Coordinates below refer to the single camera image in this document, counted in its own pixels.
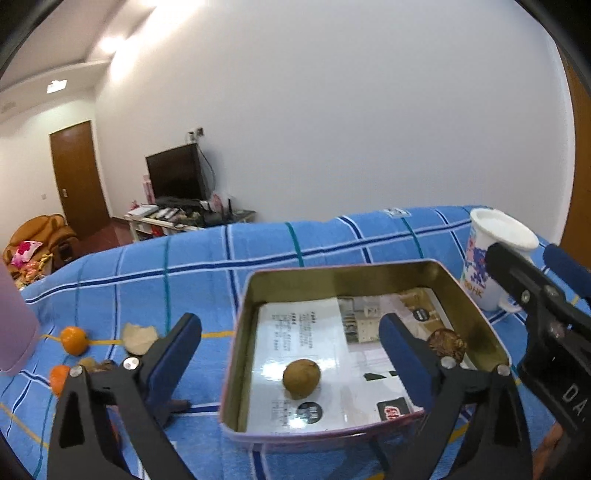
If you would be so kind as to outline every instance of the brown sofa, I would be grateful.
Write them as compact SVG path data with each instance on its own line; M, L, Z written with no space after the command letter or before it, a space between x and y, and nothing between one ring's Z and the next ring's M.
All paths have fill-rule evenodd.
M35 217L25 224L21 225L19 229L14 232L9 244L4 249L2 259L8 267L8 271L16 278L18 276L18 269L11 265L12 256L18 249L21 242L26 240L35 240L43 243L43 245L35 252L32 261L38 261L44 254L54 254L54 264L63 265L61 252L69 250L70 252L78 251L79 241L76 238L76 233L69 226L66 225L66 220L62 215L41 215Z

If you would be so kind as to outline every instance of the wall socket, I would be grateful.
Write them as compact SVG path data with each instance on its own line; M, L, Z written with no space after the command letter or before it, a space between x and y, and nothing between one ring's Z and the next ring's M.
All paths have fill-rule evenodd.
M189 132L189 141L191 143L197 143L199 137L203 137L205 134L203 133L203 127L197 127L195 130L191 130Z

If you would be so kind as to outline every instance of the metal screw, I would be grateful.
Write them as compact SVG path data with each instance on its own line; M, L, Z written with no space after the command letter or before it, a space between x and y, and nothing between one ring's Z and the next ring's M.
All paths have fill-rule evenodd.
M508 377L511 375L511 368L506 365L499 365L496 367L496 372L502 377Z
M550 285L546 285L544 287L544 290L550 297L557 297L558 296L558 290L556 290L554 287L552 287Z
M139 367L139 358L136 358L134 356L130 356L129 358L126 358L125 360L123 360L123 368L125 368L126 370L135 370L138 367Z
M70 368L70 376L74 378L79 377L82 375L83 371L84 369L81 365L76 365L75 367Z
M454 368L457 365L457 362L455 361L455 359L451 356L444 356L441 359L441 366L447 370L451 370L452 368Z
M563 338L564 337L564 326L558 322L551 322L550 323L550 334L554 338Z

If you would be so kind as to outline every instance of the floor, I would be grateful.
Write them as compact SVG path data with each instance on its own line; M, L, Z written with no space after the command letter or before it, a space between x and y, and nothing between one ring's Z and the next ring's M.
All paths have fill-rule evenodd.
M80 241L82 255L102 252L111 248L121 247L133 243L127 222L111 223L90 237Z

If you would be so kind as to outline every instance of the recessed ceiling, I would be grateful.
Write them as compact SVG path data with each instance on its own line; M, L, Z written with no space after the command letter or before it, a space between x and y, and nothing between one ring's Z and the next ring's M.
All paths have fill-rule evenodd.
M123 0L64 0L26 40L0 78L4 90L84 61Z
M50 70L17 83L0 92L0 123L42 103L80 90L91 89L105 74L108 66L109 60L78 63ZM47 93L48 85L61 80L67 80L67 85L63 90Z
M116 48L156 4L155 0L64 0L33 31L0 78L0 122L94 87ZM48 85L64 80L64 89L55 84L48 90Z

